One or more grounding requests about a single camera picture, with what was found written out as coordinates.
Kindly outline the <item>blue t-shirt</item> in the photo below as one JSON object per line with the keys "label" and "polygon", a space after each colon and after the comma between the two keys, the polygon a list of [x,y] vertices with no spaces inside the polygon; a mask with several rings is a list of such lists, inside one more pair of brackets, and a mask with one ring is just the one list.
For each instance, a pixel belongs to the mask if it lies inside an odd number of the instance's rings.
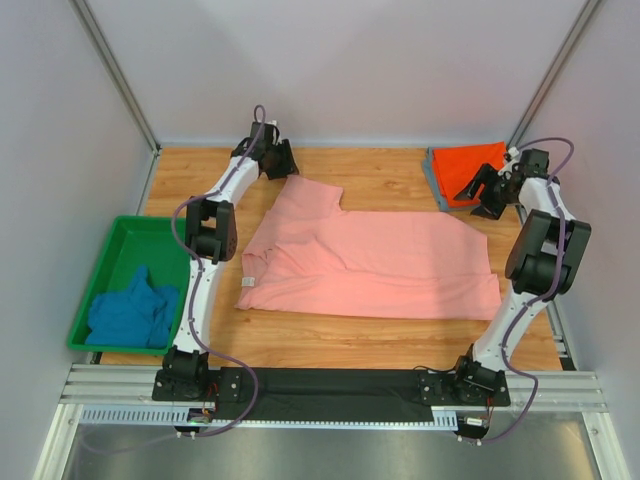
{"label": "blue t-shirt", "polygon": [[172,285],[153,287],[149,269],[140,266],[121,291],[96,296],[88,315],[91,346],[161,349],[168,345],[180,291]]}

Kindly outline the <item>green plastic tray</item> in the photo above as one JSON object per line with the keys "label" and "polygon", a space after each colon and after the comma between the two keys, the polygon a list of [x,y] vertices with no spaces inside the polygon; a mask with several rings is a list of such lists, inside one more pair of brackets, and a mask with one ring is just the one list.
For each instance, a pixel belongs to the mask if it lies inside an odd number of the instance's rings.
{"label": "green plastic tray", "polygon": [[[72,350],[91,352],[163,355],[171,347],[181,321],[189,284],[189,255],[178,245],[168,217],[119,216],[104,242],[91,280],[71,327],[67,345]],[[153,287],[172,285],[179,289],[169,343],[161,349],[91,346],[85,343],[89,334],[88,315],[97,295],[124,290],[140,266],[149,269]]]}

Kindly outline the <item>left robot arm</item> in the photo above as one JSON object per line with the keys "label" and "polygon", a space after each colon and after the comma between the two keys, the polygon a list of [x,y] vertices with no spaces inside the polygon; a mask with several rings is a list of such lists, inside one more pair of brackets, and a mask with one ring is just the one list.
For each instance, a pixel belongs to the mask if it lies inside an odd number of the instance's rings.
{"label": "left robot arm", "polygon": [[190,256],[189,286],[180,326],[156,376],[158,390],[172,398],[204,395],[214,302],[222,274],[238,246],[235,207],[262,174],[274,180],[297,172],[290,143],[281,136],[277,123],[255,120],[216,184],[176,209],[186,213],[184,238],[178,245]]}

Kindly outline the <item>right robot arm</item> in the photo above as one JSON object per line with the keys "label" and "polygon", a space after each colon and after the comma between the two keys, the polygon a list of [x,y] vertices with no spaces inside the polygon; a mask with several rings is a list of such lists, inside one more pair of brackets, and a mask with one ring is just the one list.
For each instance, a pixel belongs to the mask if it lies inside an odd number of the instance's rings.
{"label": "right robot arm", "polygon": [[512,147],[505,161],[501,169],[482,165],[456,196],[477,198],[471,214],[485,219],[498,220],[510,205],[526,213],[505,266],[510,282],[505,299],[485,333],[456,363],[454,385],[464,399],[506,390],[514,350],[538,313],[573,285],[592,232],[562,201],[557,173],[548,171],[548,152]]}

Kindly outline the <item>pink t-shirt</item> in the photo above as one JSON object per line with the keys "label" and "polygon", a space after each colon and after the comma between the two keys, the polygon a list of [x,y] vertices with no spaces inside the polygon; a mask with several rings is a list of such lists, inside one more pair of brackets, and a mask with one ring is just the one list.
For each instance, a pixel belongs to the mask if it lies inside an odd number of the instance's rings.
{"label": "pink t-shirt", "polygon": [[487,237],[446,213],[346,211],[343,190],[287,179],[241,256],[237,308],[490,320],[501,304]]}

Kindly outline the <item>folded orange t-shirt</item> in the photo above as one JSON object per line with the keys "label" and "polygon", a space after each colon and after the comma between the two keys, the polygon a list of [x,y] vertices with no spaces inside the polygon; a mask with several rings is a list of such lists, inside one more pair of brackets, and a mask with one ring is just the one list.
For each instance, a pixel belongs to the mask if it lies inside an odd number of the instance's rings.
{"label": "folded orange t-shirt", "polygon": [[494,169],[500,170],[505,153],[504,142],[434,148],[432,168],[440,193],[448,205],[458,208],[477,204],[475,200],[456,201],[454,197],[467,186],[483,164],[490,164]]}

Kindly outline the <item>folded grey t-shirt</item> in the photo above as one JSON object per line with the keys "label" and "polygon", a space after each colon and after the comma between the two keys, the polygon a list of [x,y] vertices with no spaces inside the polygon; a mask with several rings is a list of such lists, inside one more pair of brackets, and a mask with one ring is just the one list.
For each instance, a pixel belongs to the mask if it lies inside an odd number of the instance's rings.
{"label": "folded grey t-shirt", "polygon": [[421,163],[422,171],[425,175],[428,186],[431,189],[432,195],[436,202],[438,209],[442,212],[451,212],[452,207],[449,205],[447,199],[440,191],[440,187],[436,176],[432,168],[432,152],[430,148],[426,149],[425,159]]}

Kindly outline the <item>aluminium frame rail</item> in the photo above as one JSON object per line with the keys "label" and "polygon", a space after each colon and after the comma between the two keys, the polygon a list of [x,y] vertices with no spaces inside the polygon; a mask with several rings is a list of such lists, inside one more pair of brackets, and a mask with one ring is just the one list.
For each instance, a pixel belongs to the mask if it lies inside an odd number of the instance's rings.
{"label": "aluminium frame rail", "polygon": [[[74,364],[66,378],[60,403],[141,404],[151,402],[157,365]],[[595,373],[534,371],[538,391],[534,412],[606,413],[608,406]]]}

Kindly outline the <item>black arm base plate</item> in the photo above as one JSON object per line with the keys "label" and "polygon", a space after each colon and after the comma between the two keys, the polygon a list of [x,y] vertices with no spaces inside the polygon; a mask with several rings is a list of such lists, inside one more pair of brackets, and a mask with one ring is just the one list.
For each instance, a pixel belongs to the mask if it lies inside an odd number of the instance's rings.
{"label": "black arm base plate", "polygon": [[268,394],[305,397],[394,398],[429,406],[497,406],[511,404],[505,374],[479,383],[473,375],[410,370],[257,368],[258,385],[243,368],[206,369],[195,374],[157,372],[152,398],[157,401],[240,403]]}

